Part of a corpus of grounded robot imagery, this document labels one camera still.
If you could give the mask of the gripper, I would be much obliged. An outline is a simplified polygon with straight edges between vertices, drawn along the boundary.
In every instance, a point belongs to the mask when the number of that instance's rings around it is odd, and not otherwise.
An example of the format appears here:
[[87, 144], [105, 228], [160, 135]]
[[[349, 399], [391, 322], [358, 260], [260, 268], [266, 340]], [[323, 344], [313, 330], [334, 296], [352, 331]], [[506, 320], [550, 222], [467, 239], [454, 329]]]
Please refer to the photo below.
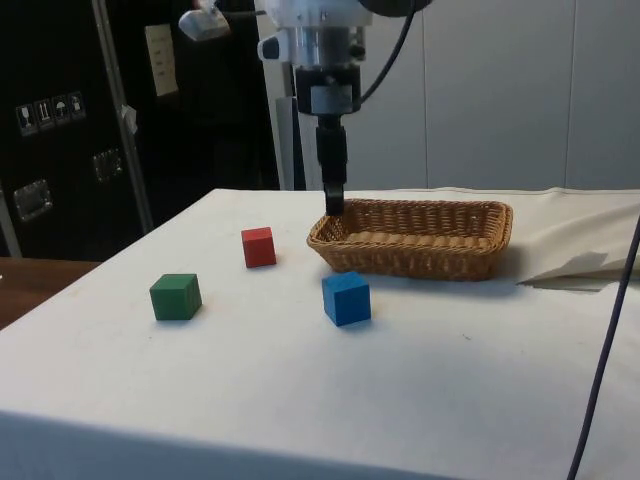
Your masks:
[[344, 212], [347, 181], [347, 138], [342, 115], [360, 110], [361, 70], [357, 65], [327, 69], [294, 69], [296, 102], [302, 114], [320, 116], [316, 127], [327, 216]]

